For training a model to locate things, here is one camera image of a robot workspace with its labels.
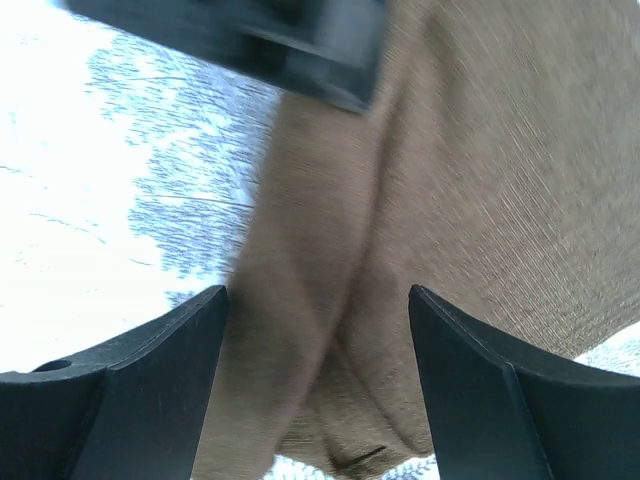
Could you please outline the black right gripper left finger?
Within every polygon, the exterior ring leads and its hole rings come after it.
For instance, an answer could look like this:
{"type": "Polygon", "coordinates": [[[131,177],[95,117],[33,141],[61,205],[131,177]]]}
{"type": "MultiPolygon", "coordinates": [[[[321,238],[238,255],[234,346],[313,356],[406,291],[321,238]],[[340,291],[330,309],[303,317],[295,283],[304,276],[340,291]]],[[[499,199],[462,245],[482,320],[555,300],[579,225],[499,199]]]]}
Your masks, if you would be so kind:
{"type": "Polygon", "coordinates": [[[2,478],[190,478],[228,308],[225,287],[209,287],[91,348],[2,374],[2,478]]]}

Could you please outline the brown cloth napkin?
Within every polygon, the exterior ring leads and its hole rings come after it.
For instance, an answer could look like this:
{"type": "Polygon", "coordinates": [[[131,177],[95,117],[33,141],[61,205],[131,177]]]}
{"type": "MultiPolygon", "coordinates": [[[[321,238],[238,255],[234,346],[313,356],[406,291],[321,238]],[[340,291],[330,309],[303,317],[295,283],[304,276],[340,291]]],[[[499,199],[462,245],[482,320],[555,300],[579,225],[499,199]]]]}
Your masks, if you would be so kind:
{"type": "Polygon", "coordinates": [[[569,358],[637,321],[637,2],[395,1],[368,116],[282,98],[194,477],[430,455],[415,284],[569,358]]]}

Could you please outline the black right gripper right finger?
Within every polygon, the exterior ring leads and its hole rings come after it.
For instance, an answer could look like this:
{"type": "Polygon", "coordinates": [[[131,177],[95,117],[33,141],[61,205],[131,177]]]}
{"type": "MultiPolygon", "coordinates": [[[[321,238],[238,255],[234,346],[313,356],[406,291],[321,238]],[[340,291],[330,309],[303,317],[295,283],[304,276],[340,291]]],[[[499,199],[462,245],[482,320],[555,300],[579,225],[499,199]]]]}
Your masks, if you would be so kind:
{"type": "Polygon", "coordinates": [[[441,478],[638,478],[638,378],[541,350],[420,285],[409,318],[441,478]]]}

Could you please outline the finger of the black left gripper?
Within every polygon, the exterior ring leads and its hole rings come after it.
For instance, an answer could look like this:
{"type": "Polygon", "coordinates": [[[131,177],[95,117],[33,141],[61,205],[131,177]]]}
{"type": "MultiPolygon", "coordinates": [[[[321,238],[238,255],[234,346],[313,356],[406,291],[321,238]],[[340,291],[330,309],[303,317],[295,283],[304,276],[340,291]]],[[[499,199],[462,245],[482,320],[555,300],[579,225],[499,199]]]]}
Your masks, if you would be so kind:
{"type": "Polygon", "coordinates": [[[66,10],[277,88],[363,113],[388,20],[376,0],[71,0],[66,10]]]}

